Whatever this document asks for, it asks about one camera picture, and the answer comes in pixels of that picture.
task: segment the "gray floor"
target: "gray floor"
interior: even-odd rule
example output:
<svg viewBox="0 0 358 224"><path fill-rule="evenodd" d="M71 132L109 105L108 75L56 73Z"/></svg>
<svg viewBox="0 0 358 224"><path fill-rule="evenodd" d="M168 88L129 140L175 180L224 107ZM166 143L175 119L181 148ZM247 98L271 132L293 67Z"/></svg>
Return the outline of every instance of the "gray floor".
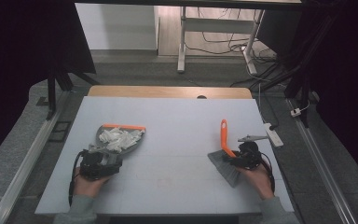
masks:
<svg viewBox="0 0 358 224"><path fill-rule="evenodd" d="M176 73L176 59L172 57L122 51L108 54L93 51L93 57L98 75L91 76L103 84L228 87L235 81L249 78L241 58L191 58L186 61L186 72L179 75ZM257 68L262 71L267 66L258 64ZM75 76L71 76L71 79L76 86L70 94L69 104L59 118L62 126L74 121L82 97L90 88L90 84ZM247 82L236 87L248 87L252 83ZM274 148L274 152L285 176L296 215L303 223L342 223L298 131L296 121L289 114L282 90L283 87L278 86L265 94L262 93L259 103L265 120L276 123L278 119L280 124L277 132L284 142L284 147ZM31 88L29 104L0 147L0 199L44 122L47 108L36 106L36 103L40 97L46 96L46 82ZM258 102L257 92L254 92L253 96ZM315 111L315 104L311 102L309 109L310 129L358 220L358 166L321 121ZM52 217L37 216L34 210L60 155L64 137L65 134L62 133L53 133L50 136L51 141L45 145L7 223L51 223ZM258 223L260 218L260 215L240 216L239 223Z"/></svg>

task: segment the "hand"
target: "hand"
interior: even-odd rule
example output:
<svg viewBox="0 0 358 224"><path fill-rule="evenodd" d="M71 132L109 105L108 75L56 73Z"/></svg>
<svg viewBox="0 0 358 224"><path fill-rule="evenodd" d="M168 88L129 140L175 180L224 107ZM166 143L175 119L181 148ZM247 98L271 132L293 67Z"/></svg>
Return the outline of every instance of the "hand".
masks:
<svg viewBox="0 0 358 224"><path fill-rule="evenodd" d="M101 186L105 183L111 176L106 176L98 180L88 180L82 175L79 175L80 168L76 168L76 178L75 178L75 195L86 195L91 198L95 198L100 192Z"/></svg>
<svg viewBox="0 0 358 224"><path fill-rule="evenodd" d="M236 169L247 177L262 200L275 197L274 192L272 192L271 189L269 173L262 164L254 168L254 170L246 170L240 167L237 167Z"/></svg>

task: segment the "white table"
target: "white table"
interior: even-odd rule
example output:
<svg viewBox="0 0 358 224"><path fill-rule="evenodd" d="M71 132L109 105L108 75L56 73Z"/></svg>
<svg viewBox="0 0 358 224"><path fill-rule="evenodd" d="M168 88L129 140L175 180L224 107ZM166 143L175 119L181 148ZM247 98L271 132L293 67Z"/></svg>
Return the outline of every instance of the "white table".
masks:
<svg viewBox="0 0 358 224"><path fill-rule="evenodd" d="M231 149L246 134L266 134L255 100L85 97L62 154L36 208L67 212L76 154L94 143L104 123L142 125L142 144L126 155L120 173L103 186L94 210L111 216L232 215L260 212L255 190L242 177L232 188L207 154L220 150L220 122L227 120ZM257 141L272 162L276 195L294 211L269 140Z"/></svg>

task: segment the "table leg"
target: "table leg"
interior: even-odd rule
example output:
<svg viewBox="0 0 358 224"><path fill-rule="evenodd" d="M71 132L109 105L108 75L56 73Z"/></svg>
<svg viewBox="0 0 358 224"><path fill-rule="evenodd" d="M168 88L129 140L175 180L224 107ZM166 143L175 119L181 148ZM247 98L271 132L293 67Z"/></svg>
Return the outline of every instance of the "table leg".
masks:
<svg viewBox="0 0 358 224"><path fill-rule="evenodd" d="M186 32L186 7L181 7L181 34L180 34L180 45L179 45L179 56L178 56L178 73L185 72L185 32Z"/></svg>
<svg viewBox="0 0 358 224"><path fill-rule="evenodd" d="M255 70L255 65L252 61L251 50L252 50L252 45L255 42L255 35L257 34L258 27L260 26L260 22L261 22L261 18L263 17L263 14L264 14L264 10L261 10L257 16L257 19L255 20L255 24L254 24L253 30L251 32L251 36L249 37L248 44L246 47L242 48L242 54L243 54L243 57L245 57L246 65L248 66L250 75L257 74L257 71Z"/></svg>

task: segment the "wrist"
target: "wrist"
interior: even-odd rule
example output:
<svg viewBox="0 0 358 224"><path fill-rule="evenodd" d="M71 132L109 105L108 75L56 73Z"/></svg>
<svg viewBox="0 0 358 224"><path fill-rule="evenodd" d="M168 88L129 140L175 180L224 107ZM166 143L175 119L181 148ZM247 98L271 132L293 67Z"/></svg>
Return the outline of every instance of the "wrist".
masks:
<svg viewBox="0 0 358 224"><path fill-rule="evenodd" d="M258 195L263 201L275 197L274 192L272 192L272 189L261 189L260 191L258 191Z"/></svg>

